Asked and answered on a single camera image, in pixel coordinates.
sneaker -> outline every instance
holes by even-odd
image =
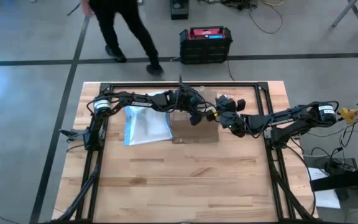
[[[119,63],[125,63],[125,62],[127,62],[127,58],[125,58],[125,55],[124,55],[124,54],[122,54],[121,56],[116,55],[116,54],[109,48],[109,46],[107,46],[107,45],[105,46],[104,49],[106,50],[106,53],[107,53],[108,55],[112,56],[115,61],[117,61],[117,62],[119,62]]]
[[[146,66],[146,70],[150,75],[162,75],[162,73],[164,72],[164,69],[162,69],[162,67],[159,65],[158,68],[153,68],[152,65],[147,65]]]

black pants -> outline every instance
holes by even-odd
[[[117,34],[114,31],[114,15],[120,13],[127,22],[128,28],[142,44],[153,67],[159,67],[158,52],[153,40],[144,27],[136,0],[90,0],[89,5],[99,21],[99,26],[107,46],[117,56],[123,52],[118,46]]]

yellow clamp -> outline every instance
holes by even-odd
[[[347,124],[354,124],[356,122],[355,117],[358,115],[358,110],[348,110],[347,108],[341,108],[339,110],[339,114]]]

brown box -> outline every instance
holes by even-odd
[[[205,101],[215,104],[216,92],[201,87],[198,90]],[[218,126],[215,121],[207,121],[203,118],[199,124],[190,124],[190,114],[174,111],[170,113],[170,127],[173,134],[172,143],[207,143],[218,142]]]

white paper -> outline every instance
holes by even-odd
[[[309,172],[312,180],[327,177],[325,173],[317,168],[309,168]],[[341,208],[335,190],[320,190],[315,192],[315,194],[317,207]]]

